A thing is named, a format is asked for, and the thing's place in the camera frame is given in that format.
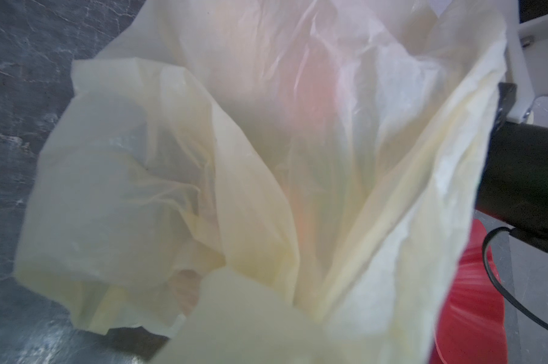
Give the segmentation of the cream plastic bag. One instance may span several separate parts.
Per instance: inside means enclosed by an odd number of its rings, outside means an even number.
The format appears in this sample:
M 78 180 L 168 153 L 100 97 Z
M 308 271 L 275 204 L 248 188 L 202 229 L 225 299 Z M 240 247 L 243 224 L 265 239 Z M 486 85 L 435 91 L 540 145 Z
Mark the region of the cream plastic bag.
M 488 1 L 148 1 L 72 64 L 14 277 L 155 363 L 425 363 L 506 46 Z

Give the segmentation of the red flower-shaped plate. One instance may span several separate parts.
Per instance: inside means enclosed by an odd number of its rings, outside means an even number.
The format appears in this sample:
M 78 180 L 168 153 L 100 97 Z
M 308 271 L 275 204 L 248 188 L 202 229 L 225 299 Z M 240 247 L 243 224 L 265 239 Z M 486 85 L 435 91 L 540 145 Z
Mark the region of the red flower-shaped plate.
M 508 362 L 504 297 L 485 270 L 486 228 L 474 219 L 466 249 L 437 325 L 430 363 Z

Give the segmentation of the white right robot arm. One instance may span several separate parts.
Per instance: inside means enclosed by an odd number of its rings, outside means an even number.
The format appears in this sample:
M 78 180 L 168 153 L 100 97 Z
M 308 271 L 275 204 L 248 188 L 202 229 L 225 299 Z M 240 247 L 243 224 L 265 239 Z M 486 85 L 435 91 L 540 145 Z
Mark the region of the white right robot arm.
M 507 21 L 506 80 L 476 210 L 504 222 L 510 236 L 548 253 L 548 127 L 533 106 L 548 96 L 548 1 L 498 1 Z

